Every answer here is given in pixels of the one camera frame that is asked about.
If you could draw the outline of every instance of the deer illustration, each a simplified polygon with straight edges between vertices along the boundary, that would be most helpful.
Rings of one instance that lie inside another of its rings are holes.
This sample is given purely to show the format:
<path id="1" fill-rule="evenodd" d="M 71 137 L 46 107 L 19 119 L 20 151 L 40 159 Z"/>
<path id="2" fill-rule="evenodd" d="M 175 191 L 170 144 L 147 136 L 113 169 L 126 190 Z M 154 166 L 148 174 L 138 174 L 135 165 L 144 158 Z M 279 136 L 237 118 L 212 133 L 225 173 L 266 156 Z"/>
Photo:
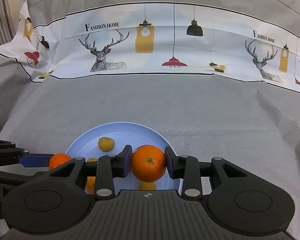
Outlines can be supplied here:
<path id="1" fill-rule="evenodd" d="M 118 63 L 110 63 L 106 62 L 106 55 L 110 53 L 111 51 L 111 46 L 119 44 L 120 42 L 123 42 L 129 37 L 130 32 L 128 32 L 127 36 L 123 38 L 122 33 L 120 33 L 117 29 L 115 29 L 119 34 L 120 34 L 120 39 L 114 42 L 112 38 L 112 42 L 105 45 L 102 50 L 98 50 L 97 47 L 95 46 L 96 40 L 93 42 L 93 46 L 91 47 L 91 44 L 88 43 L 88 36 L 86 37 L 85 44 L 79 39 L 81 44 L 86 48 L 90 50 L 90 53 L 95 55 L 97 57 L 96 62 L 93 64 L 90 72 L 95 72 L 95 71 L 101 71 L 101 70 L 113 70 L 113 69 L 119 69 L 122 66 L 125 66 L 124 62 L 118 62 Z"/>
<path id="2" fill-rule="evenodd" d="M 276 53 L 274 53 L 274 49 L 273 49 L 273 45 L 272 45 L 272 53 L 269 56 L 269 51 L 266 57 L 263 58 L 263 60 L 261 62 L 259 62 L 258 60 L 258 56 L 256 55 L 256 47 L 254 48 L 253 51 L 251 51 L 251 44 L 254 42 L 255 40 L 251 41 L 248 46 L 247 46 L 247 41 L 245 42 L 245 46 L 246 46 L 246 50 L 247 52 L 253 57 L 252 61 L 253 63 L 256 65 L 257 69 L 260 71 L 262 78 L 267 79 L 267 80 L 272 80 L 272 81 L 276 81 L 279 83 L 282 83 L 282 79 L 276 75 L 272 75 L 270 73 L 267 73 L 266 71 L 264 71 L 262 68 L 267 65 L 267 61 L 271 60 L 275 57 L 275 55 L 277 55 L 278 50 L 276 51 Z"/>

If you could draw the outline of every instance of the deer antler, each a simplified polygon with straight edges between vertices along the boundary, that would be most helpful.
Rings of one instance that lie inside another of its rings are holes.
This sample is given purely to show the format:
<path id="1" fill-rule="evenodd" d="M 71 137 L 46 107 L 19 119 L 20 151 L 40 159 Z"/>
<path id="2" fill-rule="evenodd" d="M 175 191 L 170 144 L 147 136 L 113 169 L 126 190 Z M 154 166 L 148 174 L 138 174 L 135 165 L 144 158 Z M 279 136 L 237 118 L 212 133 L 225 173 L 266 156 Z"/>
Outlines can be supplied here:
<path id="1" fill-rule="evenodd" d="M 97 47 L 95 47 L 96 44 L 96 40 L 94 40 L 93 42 L 93 46 L 91 47 L 91 44 L 88 43 L 88 38 L 89 38 L 90 33 L 88 34 L 88 36 L 85 38 L 85 44 L 83 44 L 83 42 L 79 39 L 79 41 L 81 42 L 81 44 L 86 48 L 86 49 L 93 49 L 93 50 L 97 50 Z"/>
<path id="2" fill-rule="evenodd" d="M 266 62 L 267 60 L 273 59 L 275 57 L 275 55 L 277 55 L 278 50 L 276 51 L 276 53 L 274 53 L 273 45 L 271 45 L 271 46 L 272 46 L 272 53 L 271 53 L 271 55 L 269 56 L 269 50 L 268 50 L 268 54 L 267 54 L 266 57 L 263 58 L 262 63 Z"/>
<path id="3" fill-rule="evenodd" d="M 247 40 L 245 42 L 245 46 L 246 46 L 246 50 L 247 52 L 255 59 L 258 61 L 258 56 L 256 55 L 256 47 L 254 47 L 253 52 L 251 51 L 251 44 L 254 42 L 255 40 L 251 41 L 248 46 L 247 46 Z"/>
<path id="4" fill-rule="evenodd" d="M 118 39 L 116 42 L 114 42 L 114 40 L 113 40 L 113 38 L 112 38 L 112 42 L 109 43 L 108 45 L 106 45 L 106 46 L 103 48 L 103 50 L 106 50 L 106 49 L 108 49 L 109 47 L 111 47 L 111 46 L 113 46 L 113 45 L 116 45 L 116 44 L 118 44 L 118 43 L 120 43 L 120 42 L 123 42 L 124 40 L 126 40 L 126 39 L 129 37 L 130 32 L 128 32 L 127 36 L 126 36 L 125 38 L 123 38 L 122 33 L 119 32 L 117 29 L 115 29 L 115 30 L 120 34 L 120 39 Z"/>

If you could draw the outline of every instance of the light blue plate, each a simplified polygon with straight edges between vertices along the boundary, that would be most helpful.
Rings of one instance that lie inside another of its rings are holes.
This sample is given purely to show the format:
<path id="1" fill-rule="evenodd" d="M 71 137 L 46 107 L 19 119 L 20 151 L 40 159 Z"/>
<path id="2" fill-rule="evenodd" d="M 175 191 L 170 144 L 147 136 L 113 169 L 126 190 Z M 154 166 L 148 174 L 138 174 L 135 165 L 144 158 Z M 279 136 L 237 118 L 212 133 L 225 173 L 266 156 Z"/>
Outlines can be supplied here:
<path id="1" fill-rule="evenodd" d="M 101 137 L 110 137 L 115 141 L 114 149 L 110 152 L 103 152 L 99 149 L 98 141 Z M 133 152 L 140 146 L 150 144 L 158 147 L 162 151 L 171 144 L 159 133 L 149 127 L 132 122 L 111 122 L 99 125 L 85 132 L 66 151 L 66 154 L 74 157 L 99 158 L 108 154 L 119 154 L 127 145 L 132 146 Z M 168 172 L 156 182 L 157 190 L 175 189 L 181 187 L 181 179 L 170 179 Z M 116 194 L 120 189 L 138 189 L 140 180 L 138 180 L 131 171 L 127 177 L 115 178 L 114 189 Z"/>

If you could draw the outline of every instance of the black border line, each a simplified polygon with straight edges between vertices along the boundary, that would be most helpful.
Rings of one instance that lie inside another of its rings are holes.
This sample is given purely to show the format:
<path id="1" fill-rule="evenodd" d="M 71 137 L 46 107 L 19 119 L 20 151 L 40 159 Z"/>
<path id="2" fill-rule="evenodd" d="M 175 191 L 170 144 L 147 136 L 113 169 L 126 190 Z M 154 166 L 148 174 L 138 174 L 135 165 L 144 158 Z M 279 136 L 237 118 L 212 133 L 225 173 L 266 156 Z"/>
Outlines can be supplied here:
<path id="1" fill-rule="evenodd" d="M 5 58 L 12 58 L 12 57 L 8 57 L 8 56 L 5 56 L 3 54 L 0 53 L 0 56 L 2 57 L 5 57 Z M 29 75 L 29 73 L 25 70 L 25 68 L 23 67 L 23 65 L 21 64 L 21 62 L 19 62 L 16 58 L 13 58 L 15 59 L 16 62 L 18 62 L 20 64 L 20 66 L 22 67 L 22 69 L 26 72 L 26 74 L 29 76 L 30 80 L 32 83 L 42 83 L 42 81 L 33 81 L 31 76 Z M 48 77 L 53 77 L 55 79 L 58 79 L 58 80 L 72 80 L 72 79 L 79 79 L 79 78 L 85 78 L 85 77 L 92 77 L 92 76 L 130 76 L 130 75 L 189 75 L 189 76 L 213 76 L 213 75 L 217 75 L 217 76 L 221 76 L 221 77 L 225 77 L 225 78 L 229 78 L 229 79 L 232 79 L 232 80 L 236 80 L 236 81 L 240 81 L 240 82 L 243 82 L 243 83 L 255 83 L 255 82 L 265 82 L 266 84 L 269 84 L 269 85 L 273 85 L 275 87 L 279 87 L 279 88 L 283 88 L 283 89 L 286 89 L 286 90 L 289 90 L 289 91 L 292 91 L 292 92 L 296 92 L 296 93 L 299 93 L 299 91 L 296 91 L 296 90 L 293 90 L 293 89 L 289 89 L 289 88 L 285 88 L 285 87 L 281 87 L 281 86 L 278 86 L 278 85 L 275 85 L 275 84 L 272 84 L 272 83 L 268 83 L 266 82 L 265 80 L 254 80 L 254 81 L 244 81 L 244 80 L 240 80 L 240 79 L 235 79 L 235 78 L 231 78 L 231 77 L 227 77 L 227 76 L 222 76 L 222 75 L 218 75 L 218 74 L 215 74 L 215 73 L 170 73 L 170 72 L 141 72 L 141 73 L 109 73 L 109 74 L 94 74 L 94 75 L 87 75 L 87 76 L 82 76 L 82 77 L 75 77 L 75 78 L 59 78 L 59 77 L 56 77 L 54 75 L 49 75 Z"/>
<path id="2" fill-rule="evenodd" d="M 207 8 L 213 8 L 213 9 L 218 9 L 218 10 L 222 10 L 222 11 L 227 11 L 227 12 L 233 12 L 233 13 L 236 13 L 236 14 L 240 14 L 240 15 L 244 15 L 244 16 L 247 16 L 247 17 L 250 17 L 250 18 L 254 18 L 256 20 L 259 20 L 259 21 L 262 21 L 264 23 L 268 23 L 268 24 L 271 24 L 271 25 L 274 25 L 274 26 L 277 26 L 289 33 L 291 33 L 292 35 L 298 37 L 300 39 L 300 37 L 296 34 L 294 34 L 293 32 L 287 30 L 286 28 L 280 26 L 280 25 L 277 25 L 275 23 L 271 23 L 271 22 L 267 22 L 265 20 L 262 20 L 262 19 L 259 19 L 257 17 L 254 17 L 252 15 L 249 15 L 249 14 L 245 14 L 245 13 L 241 13 L 241 12 L 237 12 L 237 11 L 233 11 L 233 10 L 229 10 L 229 9 L 225 9 L 225 8 L 220 8 L 220 7 L 215 7 L 215 6 L 210 6 L 210 5 L 202 5 L 202 4 L 196 4 L 196 3 L 182 3 L 182 2 L 127 2 L 127 3 L 117 3 L 117 4 L 110 4 L 110 5 L 103 5 L 103 6 L 100 6 L 100 7 L 95 7 L 95 8 L 90 8 L 90 9 L 86 9 L 86 10 L 83 10 L 83 11 L 78 11 L 78 12 L 73 12 L 73 13 L 68 13 L 66 14 L 65 17 L 62 17 L 60 19 L 57 19 L 57 20 L 53 20 L 51 21 L 50 23 L 48 24 L 45 24 L 45 25 L 36 25 L 35 27 L 33 27 L 34 29 L 36 27 L 44 27 L 44 26 L 48 26 L 50 25 L 51 23 L 54 23 L 54 22 L 57 22 L 57 21 L 60 21 L 60 20 L 63 20 L 65 19 L 67 16 L 69 15 L 73 15 L 73 14 L 77 14 L 77 13 L 83 13 L 83 12 L 88 12 L 88 11 L 92 11 L 92 10 L 96 10 L 96 9 L 101 9 L 101 8 L 107 8 L 107 7 L 113 7 L 113 6 L 118 6 L 118 5 L 128 5 L 128 4 L 144 4 L 144 3 L 162 3 L 162 4 L 186 4 L 186 5 L 195 5 L 195 6 L 201 6 L 201 7 L 207 7 Z"/>

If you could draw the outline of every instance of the gray tablecloth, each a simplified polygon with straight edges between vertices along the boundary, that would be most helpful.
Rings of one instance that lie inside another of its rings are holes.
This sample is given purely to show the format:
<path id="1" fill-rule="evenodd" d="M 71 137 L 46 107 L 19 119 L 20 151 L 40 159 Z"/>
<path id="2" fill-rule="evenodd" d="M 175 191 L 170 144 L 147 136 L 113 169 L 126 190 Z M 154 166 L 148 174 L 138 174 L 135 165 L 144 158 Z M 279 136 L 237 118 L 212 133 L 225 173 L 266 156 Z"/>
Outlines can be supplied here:
<path id="1" fill-rule="evenodd" d="M 33 24 L 44 25 L 67 13 L 133 1 L 229 8 L 300 36 L 300 0 L 28 0 L 28 6 Z M 0 139 L 33 153 L 65 152 L 85 131 L 112 121 L 149 126 L 178 154 L 200 161 L 221 156 L 285 189 L 296 204 L 288 232 L 300 240 L 300 94 L 216 75 L 48 77 L 36 84 L 14 59 L 0 56 Z M 19 165 L 5 170 L 34 172 Z"/>

